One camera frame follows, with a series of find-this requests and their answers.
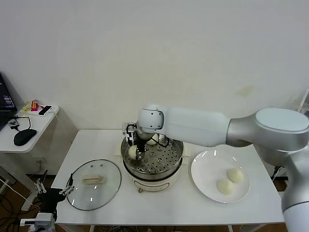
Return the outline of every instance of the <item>glass lid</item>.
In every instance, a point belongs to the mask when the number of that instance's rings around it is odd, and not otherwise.
[[[73,173],[75,189],[67,199],[77,209],[98,209],[114,198],[120,183],[121,174],[113,162],[106,159],[89,161]]]

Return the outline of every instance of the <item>small red object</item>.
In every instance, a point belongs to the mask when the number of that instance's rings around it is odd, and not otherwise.
[[[38,111],[39,104],[37,104],[35,101],[31,102],[31,111]]]

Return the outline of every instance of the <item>white plate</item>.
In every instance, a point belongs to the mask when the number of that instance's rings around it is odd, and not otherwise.
[[[235,184],[235,192],[231,195],[221,193],[217,181],[227,178],[226,171],[241,168],[244,180]],[[250,179],[244,167],[233,156],[217,150],[204,151],[198,154],[191,165],[191,174],[195,185],[207,197],[222,203],[235,203],[243,199],[249,192]]]

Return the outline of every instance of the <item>robotic arm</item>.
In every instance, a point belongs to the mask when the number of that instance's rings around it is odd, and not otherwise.
[[[155,133],[196,145],[213,147],[253,144],[268,163],[287,169],[290,185],[282,200],[282,211],[291,232],[309,228],[309,119],[292,110],[263,109],[244,117],[229,119],[217,112],[147,105],[139,112],[136,128],[128,140],[142,156],[146,141]]]

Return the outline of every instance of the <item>table leg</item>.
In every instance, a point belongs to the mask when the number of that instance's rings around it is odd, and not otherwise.
[[[27,177],[26,174],[24,174],[18,165],[15,164],[15,162],[10,157],[10,154],[0,153],[0,156],[2,162],[0,166],[31,191],[27,200],[32,203],[36,197],[36,189],[34,187],[33,181]],[[29,202],[26,201],[24,203],[22,207],[23,211],[28,211],[30,209],[31,204]]]
[[[260,224],[260,225],[243,225],[240,229],[240,232],[255,232],[262,228],[263,226],[266,226],[267,224]]]
[[[89,229],[89,232],[93,232],[94,230],[95,230],[95,225],[91,225],[90,229]]]
[[[232,225],[227,225],[227,227],[228,227],[228,232],[233,232],[233,227],[232,227]]]
[[[8,180],[11,184],[15,184],[16,182],[16,180],[1,167],[0,167],[0,176]]]

